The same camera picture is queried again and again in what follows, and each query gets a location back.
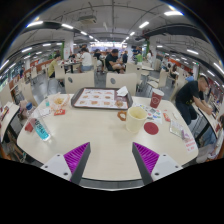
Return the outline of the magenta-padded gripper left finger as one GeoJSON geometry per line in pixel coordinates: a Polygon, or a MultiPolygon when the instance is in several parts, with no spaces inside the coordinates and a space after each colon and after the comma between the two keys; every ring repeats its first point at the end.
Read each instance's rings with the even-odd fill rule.
{"type": "Polygon", "coordinates": [[[72,183],[79,184],[90,152],[90,143],[87,142],[66,154],[56,154],[41,168],[72,183]]]}

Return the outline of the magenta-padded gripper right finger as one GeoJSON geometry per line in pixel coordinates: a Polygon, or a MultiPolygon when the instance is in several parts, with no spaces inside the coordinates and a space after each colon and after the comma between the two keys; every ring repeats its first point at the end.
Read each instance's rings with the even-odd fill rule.
{"type": "Polygon", "coordinates": [[[132,153],[145,185],[182,169],[168,154],[158,154],[138,143],[133,143],[132,153]]]}

